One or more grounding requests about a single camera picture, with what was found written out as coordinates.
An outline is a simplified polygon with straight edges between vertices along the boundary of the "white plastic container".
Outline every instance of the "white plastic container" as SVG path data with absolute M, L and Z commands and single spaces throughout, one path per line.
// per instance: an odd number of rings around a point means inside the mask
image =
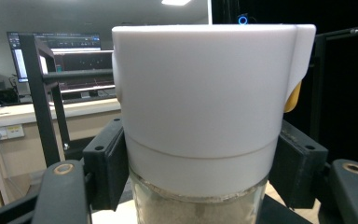
M 259 183 L 314 36 L 313 25 L 115 27 L 114 79 L 132 170 L 185 196 Z

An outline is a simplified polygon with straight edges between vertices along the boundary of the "blue light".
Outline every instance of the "blue light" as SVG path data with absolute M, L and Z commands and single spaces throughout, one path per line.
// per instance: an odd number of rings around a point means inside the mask
M 240 16 L 238 18 L 238 24 L 239 25 L 246 25 L 248 24 L 248 18 L 244 17 L 244 16 Z

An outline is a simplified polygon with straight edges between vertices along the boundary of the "monitor screen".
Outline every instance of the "monitor screen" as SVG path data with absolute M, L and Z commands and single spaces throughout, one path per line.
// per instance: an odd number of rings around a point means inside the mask
M 54 52 L 57 72 L 112 69 L 112 50 Z M 78 77 L 60 82 L 62 91 L 114 85 L 111 77 Z
M 75 52 L 101 50 L 97 33 L 34 33 L 34 37 L 46 43 L 53 52 Z M 18 32 L 7 32 L 7 39 L 13 56 L 19 82 L 28 81 Z

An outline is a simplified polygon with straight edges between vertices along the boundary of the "white desk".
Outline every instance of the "white desk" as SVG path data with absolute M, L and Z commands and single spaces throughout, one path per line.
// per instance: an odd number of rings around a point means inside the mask
M 60 158 L 63 161 L 64 154 L 54 106 L 50 109 Z M 117 99 L 65 105 L 64 109 L 71 140 L 95 136 L 107 122 L 120 117 L 121 113 Z M 33 105 L 0 108 L 0 127 L 16 124 L 22 125 L 25 136 L 0 142 L 0 206 L 22 197 L 31 184 L 29 174 L 46 169 Z

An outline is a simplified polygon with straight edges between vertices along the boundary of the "metal bolt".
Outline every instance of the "metal bolt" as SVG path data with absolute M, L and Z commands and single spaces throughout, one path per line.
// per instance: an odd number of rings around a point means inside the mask
M 342 164 L 342 167 L 349 172 L 358 174 L 358 165 L 356 164 L 345 162 L 344 164 Z
M 66 175 L 74 169 L 74 165 L 71 163 L 61 164 L 54 169 L 56 175 Z
M 71 148 L 70 146 L 69 146 L 69 144 L 67 144 L 67 143 L 64 143 L 63 144 L 63 150 L 68 150 L 69 148 Z
M 357 35 L 358 29 L 351 29 L 351 35 Z

